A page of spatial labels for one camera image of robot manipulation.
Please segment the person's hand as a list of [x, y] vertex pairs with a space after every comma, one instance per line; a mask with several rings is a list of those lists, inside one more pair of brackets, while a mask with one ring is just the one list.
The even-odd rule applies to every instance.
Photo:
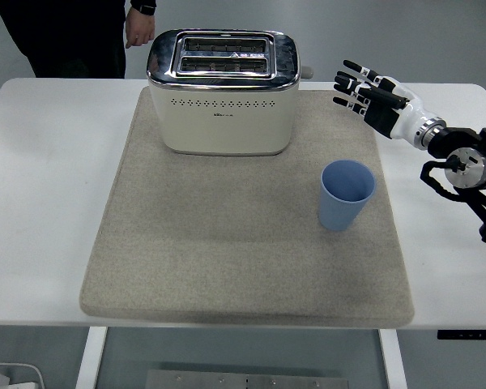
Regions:
[[131, 7], [126, 16], [126, 48], [139, 47], [155, 37], [155, 16], [145, 15]]

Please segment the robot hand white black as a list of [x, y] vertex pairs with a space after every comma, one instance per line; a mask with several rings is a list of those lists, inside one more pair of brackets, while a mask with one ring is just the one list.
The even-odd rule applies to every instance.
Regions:
[[404, 139], [424, 150], [428, 146], [424, 137], [446, 126], [404, 83], [349, 60], [343, 65], [355, 74], [337, 73], [334, 88], [339, 94], [333, 101], [360, 115], [380, 135]]

